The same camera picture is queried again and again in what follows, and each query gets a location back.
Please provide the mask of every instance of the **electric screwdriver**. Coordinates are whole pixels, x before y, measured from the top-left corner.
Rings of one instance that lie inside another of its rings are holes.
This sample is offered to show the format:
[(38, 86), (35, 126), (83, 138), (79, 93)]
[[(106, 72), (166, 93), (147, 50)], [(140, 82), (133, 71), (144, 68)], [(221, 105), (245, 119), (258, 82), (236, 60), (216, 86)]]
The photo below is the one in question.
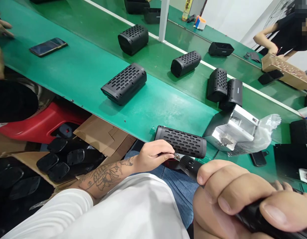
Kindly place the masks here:
[[(183, 156), (179, 160), (179, 166), (190, 178), (197, 181), (197, 174), (202, 163), (189, 156)], [(235, 215), (250, 232), (263, 232), (275, 239), (307, 239), (307, 229), (300, 232), (290, 233), (281, 231), (269, 224), (260, 213), (260, 203), (263, 200), (264, 199), (260, 199), (247, 205), (242, 211)]]

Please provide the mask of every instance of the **white sleeve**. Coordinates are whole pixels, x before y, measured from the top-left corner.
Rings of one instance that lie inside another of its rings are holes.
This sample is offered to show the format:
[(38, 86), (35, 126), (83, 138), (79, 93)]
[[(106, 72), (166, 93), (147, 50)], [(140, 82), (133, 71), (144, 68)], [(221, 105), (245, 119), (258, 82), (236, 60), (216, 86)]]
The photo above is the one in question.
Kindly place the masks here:
[(58, 193), (40, 210), (9, 231), (2, 239), (48, 239), (62, 233), (93, 207), (91, 196), (81, 189)]

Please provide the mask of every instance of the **blue jeans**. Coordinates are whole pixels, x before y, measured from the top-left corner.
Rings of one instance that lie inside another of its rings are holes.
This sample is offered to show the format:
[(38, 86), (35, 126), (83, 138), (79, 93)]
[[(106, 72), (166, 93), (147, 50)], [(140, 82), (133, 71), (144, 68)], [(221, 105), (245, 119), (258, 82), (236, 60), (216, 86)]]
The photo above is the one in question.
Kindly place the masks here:
[[(138, 151), (129, 151), (124, 159), (128, 159), (138, 154)], [(158, 178), (164, 180), (171, 188), (182, 222), (184, 226), (188, 228), (193, 221), (193, 195), (199, 185), (186, 174), (166, 168), (163, 165), (160, 165), (148, 173), (156, 175)]]

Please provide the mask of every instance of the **white pole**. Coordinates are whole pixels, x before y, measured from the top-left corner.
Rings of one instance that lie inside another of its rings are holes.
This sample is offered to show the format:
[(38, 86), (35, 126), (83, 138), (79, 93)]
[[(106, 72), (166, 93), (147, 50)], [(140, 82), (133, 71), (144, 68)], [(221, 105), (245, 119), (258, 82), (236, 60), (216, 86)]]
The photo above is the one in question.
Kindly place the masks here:
[(166, 27), (168, 20), (170, 0), (161, 0), (161, 13), (160, 13), (160, 25), (159, 25), (159, 41), (163, 42), (166, 35)]

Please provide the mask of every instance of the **white shirt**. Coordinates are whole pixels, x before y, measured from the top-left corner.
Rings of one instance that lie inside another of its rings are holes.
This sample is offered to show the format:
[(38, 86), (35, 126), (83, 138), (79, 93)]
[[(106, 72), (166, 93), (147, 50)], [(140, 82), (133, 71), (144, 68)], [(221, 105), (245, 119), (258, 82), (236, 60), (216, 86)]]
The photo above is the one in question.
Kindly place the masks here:
[(142, 173), (127, 177), (95, 206), (87, 192), (64, 190), (2, 238), (189, 239), (189, 235), (169, 186)]

